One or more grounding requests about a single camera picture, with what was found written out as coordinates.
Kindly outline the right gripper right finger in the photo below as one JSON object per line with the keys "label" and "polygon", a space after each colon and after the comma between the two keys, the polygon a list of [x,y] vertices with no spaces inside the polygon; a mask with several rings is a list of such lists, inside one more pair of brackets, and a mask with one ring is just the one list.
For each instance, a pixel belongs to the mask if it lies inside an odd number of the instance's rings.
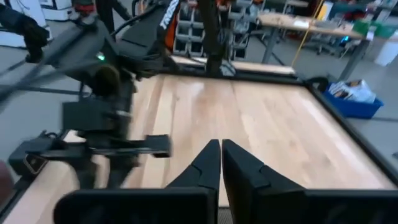
{"label": "right gripper right finger", "polygon": [[397,223],[396,190],[306,189],[230,139],[222,156],[234,223]]}

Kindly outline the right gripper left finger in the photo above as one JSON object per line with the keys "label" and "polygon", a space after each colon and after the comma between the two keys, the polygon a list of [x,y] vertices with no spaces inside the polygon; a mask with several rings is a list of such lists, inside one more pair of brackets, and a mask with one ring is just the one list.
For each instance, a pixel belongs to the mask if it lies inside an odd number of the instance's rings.
{"label": "right gripper left finger", "polygon": [[210,140],[163,189],[76,190],[53,211],[54,224],[216,224],[221,148]]}

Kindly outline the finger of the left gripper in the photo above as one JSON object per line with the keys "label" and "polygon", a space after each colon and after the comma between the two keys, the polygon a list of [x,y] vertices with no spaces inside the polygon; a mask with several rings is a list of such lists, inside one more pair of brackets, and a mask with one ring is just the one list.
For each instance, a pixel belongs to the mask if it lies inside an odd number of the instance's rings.
{"label": "finger of the left gripper", "polygon": [[83,156],[76,160],[75,172],[81,189],[93,189],[96,184],[98,164],[93,156]]}
{"label": "finger of the left gripper", "polygon": [[108,156],[109,175],[107,189],[120,188],[133,168],[139,166],[139,156]]}

